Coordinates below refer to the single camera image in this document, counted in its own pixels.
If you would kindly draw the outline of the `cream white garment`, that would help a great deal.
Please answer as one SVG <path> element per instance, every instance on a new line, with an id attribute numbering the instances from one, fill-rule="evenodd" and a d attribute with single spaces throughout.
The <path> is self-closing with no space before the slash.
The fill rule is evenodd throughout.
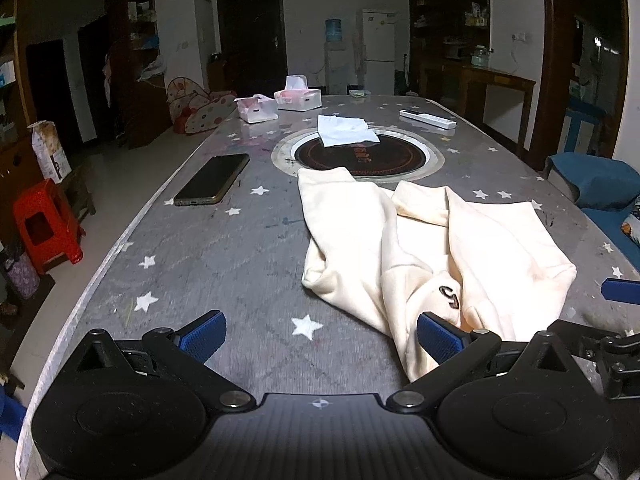
<path id="1" fill-rule="evenodd" d="M 410 380 L 436 366 L 416 338 L 421 313 L 529 340 L 560 316 L 576 278 L 530 203 L 472 203 L 407 181 L 386 190 L 345 168 L 299 170 L 298 189 L 303 285 L 392 338 Z"/>

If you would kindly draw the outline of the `blue sofa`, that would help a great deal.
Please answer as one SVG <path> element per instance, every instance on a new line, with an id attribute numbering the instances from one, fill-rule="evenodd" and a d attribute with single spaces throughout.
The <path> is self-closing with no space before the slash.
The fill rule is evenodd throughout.
<path id="1" fill-rule="evenodd" d="M 621 160 L 578 153 L 547 158 L 544 175 L 639 270 L 639 173 Z"/>

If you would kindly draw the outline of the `black smartphone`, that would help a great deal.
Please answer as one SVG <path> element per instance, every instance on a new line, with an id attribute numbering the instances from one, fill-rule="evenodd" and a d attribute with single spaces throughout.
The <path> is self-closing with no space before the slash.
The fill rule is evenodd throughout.
<path id="1" fill-rule="evenodd" d="M 208 206 L 220 203 L 249 161 L 250 155 L 246 153 L 212 157 L 174 197 L 174 205 Z"/>

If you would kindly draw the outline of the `purple patterned bin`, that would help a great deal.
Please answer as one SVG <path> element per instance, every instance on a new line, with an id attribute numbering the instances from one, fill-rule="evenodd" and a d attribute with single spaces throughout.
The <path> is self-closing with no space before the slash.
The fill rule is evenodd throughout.
<path id="1" fill-rule="evenodd" d="M 16 257 L 6 258 L 3 269 L 11 285 L 23 300 L 29 300 L 35 295 L 40 285 L 40 276 L 26 252 Z"/>

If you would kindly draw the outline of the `red plastic stool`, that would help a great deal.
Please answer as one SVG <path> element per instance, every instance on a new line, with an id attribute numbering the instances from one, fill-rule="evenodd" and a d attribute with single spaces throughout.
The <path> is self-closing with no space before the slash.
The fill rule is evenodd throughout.
<path id="1" fill-rule="evenodd" d="M 13 203 L 14 220 L 27 255 L 38 274 L 64 256 L 78 263 L 84 253 L 80 226 L 60 187 L 46 179 L 24 191 Z"/>

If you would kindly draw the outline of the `round black induction hob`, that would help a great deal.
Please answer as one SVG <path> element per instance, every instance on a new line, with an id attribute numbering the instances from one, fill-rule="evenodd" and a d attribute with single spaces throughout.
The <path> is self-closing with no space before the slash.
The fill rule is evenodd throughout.
<path id="1" fill-rule="evenodd" d="M 373 131 L 378 143 L 367 141 L 326 148 L 316 129 L 300 130 L 278 142 L 271 152 L 271 161 L 292 177 L 302 168 L 344 167 L 356 180 L 378 184 L 420 181 L 444 166 L 444 155 L 420 134 L 392 127 L 373 127 Z"/>

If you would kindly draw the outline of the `brown paper bag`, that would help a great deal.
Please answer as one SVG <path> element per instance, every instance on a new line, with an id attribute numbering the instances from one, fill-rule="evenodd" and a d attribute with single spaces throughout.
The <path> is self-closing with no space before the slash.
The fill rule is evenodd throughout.
<path id="1" fill-rule="evenodd" d="M 63 150 L 54 122 L 40 120 L 28 126 L 32 135 L 32 149 L 42 175 L 60 184 L 71 172 L 70 163 Z"/>

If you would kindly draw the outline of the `dark wooden side table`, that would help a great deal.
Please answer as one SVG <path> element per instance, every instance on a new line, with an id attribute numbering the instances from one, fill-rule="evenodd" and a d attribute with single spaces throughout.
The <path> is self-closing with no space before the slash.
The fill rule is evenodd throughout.
<path id="1" fill-rule="evenodd" d="M 525 140 L 536 81 L 470 64 L 422 61 L 418 68 L 420 95 L 438 101 L 442 97 L 440 94 L 446 78 L 454 79 L 458 83 L 456 105 L 452 108 L 456 114 L 480 128 L 519 159 L 526 159 Z M 515 141 L 498 133 L 484 121 L 489 87 L 521 92 L 523 96 L 518 137 Z"/>

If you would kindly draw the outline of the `white remote control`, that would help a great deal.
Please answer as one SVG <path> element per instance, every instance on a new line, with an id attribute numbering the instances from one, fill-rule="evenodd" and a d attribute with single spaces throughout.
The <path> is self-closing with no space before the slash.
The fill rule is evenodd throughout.
<path id="1" fill-rule="evenodd" d="M 415 110 L 400 110 L 399 116 L 412 120 L 413 122 L 420 122 L 421 124 L 439 128 L 442 130 L 454 130 L 454 128 L 457 127 L 457 123 L 454 120 L 442 118 L 432 114 L 418 113 Z"/>

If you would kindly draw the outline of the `polka dot play tent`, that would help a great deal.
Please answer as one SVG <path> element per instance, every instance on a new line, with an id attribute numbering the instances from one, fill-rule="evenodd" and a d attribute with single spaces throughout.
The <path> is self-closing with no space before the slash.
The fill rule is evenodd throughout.
<path id="1" fill-rule="evenodd" d="M 186 77 L 173 79 L 166 93 L 174 131 L 186 136 L 215 130 L 236 109 L 234 92 L 207 93 Z"/>

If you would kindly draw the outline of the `white pink open box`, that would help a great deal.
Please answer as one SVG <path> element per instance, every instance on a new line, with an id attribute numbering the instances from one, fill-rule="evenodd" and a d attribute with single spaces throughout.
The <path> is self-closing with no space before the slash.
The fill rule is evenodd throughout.
<path id="1" fill-rule="evenodd" d="M 236 98 L 234 102 L 240 118 L 247 124 L 255 125 L 279 118 L 278 104 L 268 96 L 254 94 L 250 98 Z"/>

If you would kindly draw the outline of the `white paper tissue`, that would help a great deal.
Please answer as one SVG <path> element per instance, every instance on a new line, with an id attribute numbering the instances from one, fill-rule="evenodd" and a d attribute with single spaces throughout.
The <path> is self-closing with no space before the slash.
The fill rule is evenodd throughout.
<path id="1" fill-rule="evenodd" d="M 380 142 L 378 136 L 362 118 L 319 115 L 317 131 L 325 148 Z"/>

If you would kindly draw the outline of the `water dispenser with blue bottle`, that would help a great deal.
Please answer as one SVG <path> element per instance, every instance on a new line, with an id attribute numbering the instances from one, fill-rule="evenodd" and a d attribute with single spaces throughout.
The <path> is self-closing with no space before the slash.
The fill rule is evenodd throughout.
<path id="1" fill-rule="evenodd" d="M 324 43 L 324 79 L 326 93 L 332 96 L 346 94 L 349 80 L 348 47 L 343 39 L 342 21 L 328 18 Z"/>

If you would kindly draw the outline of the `dark wooden door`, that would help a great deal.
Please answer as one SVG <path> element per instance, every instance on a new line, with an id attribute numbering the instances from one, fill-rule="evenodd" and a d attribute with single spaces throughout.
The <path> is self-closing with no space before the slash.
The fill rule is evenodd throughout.
<path id="1" fill-rule="evenodd" d="M 216 0 L 224 76 L 241 98 L 273 96 L 288 76 L 283 0 Z"/>

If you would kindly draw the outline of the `white refrigerator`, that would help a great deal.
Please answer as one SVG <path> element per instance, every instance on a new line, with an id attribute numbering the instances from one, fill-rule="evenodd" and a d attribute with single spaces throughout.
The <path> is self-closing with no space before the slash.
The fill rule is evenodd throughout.
<path id="1" fill-rule="evenodd" d="M 393 94 L 396 14 L 361 10 L 359 83 L 372 94 Z"/>

